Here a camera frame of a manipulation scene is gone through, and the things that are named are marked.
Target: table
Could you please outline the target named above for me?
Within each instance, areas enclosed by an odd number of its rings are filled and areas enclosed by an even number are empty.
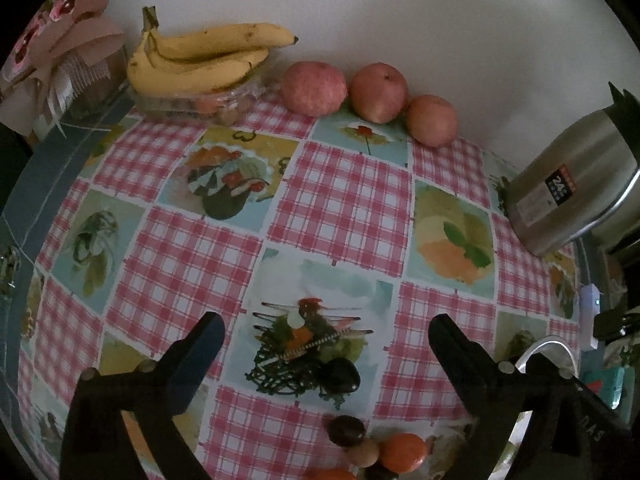
[[[323,429],[336,413],[359,416],[378,438],[429,438],[433,455],[403,478],[437,478],[470,420],[428,346],[435,314],[497,359],[547,334],[577,350],[574,250],[544,260],[526,251],[497,192],[516,170],[479,146],[427,149],[401,124],[368,124],[346,108],[315,121],[276,93],[233,128],[129,108],[93,128],[22,316],[22,435],[51,478],[80,372],[157,358],[206,310],[222,315],[225,345],[175,423],[220,480],[348,466]],[[311,328],[296,324],[304,309]],[[245,375],[265,350],[256,336],[277,333],[291,349],[328,326],[343,336],[320,357],[355,361],[355,394],[270,396],[257,391],[264,378]],[[161,478],[125,420],[150,478]]]

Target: white wall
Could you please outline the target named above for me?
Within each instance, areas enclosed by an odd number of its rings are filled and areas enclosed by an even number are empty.
[[[607,81],[640,96],[640,54],[602,0],[111,0],[130,42],[141,8],[166,34],[273,22],[300,37],[292,60],[353,73],[384,61],[413,93],[455,104],[461,134],[524,167],[566,126],[610,104]]]

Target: apple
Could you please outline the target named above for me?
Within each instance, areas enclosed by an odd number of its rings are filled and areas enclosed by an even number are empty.
[[[347,97],[347,82],[335,66],[299,61],[283,74],[280,92],[291,112],[319,117],[338,111]]]
[[[361,68],[349,86],[353,110],[358,117],[370,123],[388,123],[398,117],[408,97],[404,76],[386,63]]]
[[[451,103],[437,95],[421,95],[409,103],[406,129],[430,148],[449,144],[458,134],[458,117]]]

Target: thermos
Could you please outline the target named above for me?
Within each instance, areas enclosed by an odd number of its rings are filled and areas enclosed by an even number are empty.
[[[640,104],[609,87],[611,106],[569,126],[506,189],[511,226],[536,256],[602,224],[640,178]]]

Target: bunch of bananas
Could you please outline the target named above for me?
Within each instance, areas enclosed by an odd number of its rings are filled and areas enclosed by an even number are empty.
[[[270,48],[298,40],[286,28],[271,23],[238,23],[184,36],[162,36],[155,7],[142,12],[145,28],[127,65],[127,77],[146,96],[219,92],[263,62]]]

